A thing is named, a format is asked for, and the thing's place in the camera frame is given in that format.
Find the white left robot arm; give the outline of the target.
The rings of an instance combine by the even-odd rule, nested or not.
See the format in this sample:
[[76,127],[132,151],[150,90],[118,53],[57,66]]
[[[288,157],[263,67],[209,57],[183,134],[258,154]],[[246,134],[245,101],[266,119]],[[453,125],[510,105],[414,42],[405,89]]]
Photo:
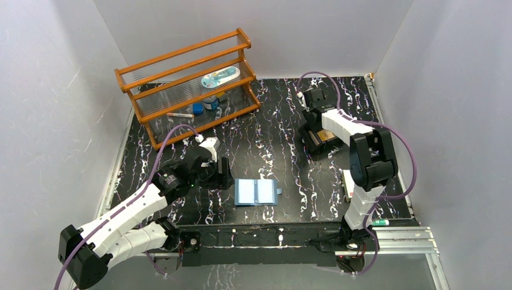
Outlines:
[[59,236],[58,259],[77,289],[97,284],[115,265],[153,249],[174,251],[184,244],[181,231],[166,217],[140,224],[190,190],[227,190],[234,180],[229,160],[220,157],[217,137],[200,139],[184,158],[161,167],[132,196],[80,227],[68,225]]

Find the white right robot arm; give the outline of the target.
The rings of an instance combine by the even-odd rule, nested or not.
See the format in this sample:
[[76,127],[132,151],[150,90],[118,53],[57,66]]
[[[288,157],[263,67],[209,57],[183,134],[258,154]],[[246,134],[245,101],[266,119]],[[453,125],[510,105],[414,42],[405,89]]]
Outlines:
[[356,250],[373,233],[373,205],[398,173],[389,130],[374,128],[349,117],[329,104],[324,92],[310,88],[298,93],[306,122],[298,129],[309,153],[340,141],[349,148],[348,170],[343,177],[350,205],[337,232],[321,231],[310,243],[321,251]]

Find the blue card holder wallet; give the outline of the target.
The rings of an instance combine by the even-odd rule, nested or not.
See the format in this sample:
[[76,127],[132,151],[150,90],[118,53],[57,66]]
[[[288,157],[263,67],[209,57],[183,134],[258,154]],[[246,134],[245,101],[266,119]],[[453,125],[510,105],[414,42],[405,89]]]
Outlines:
[[236,179],[234,204],[237,207],[275,206],[282,191],[274,179]]

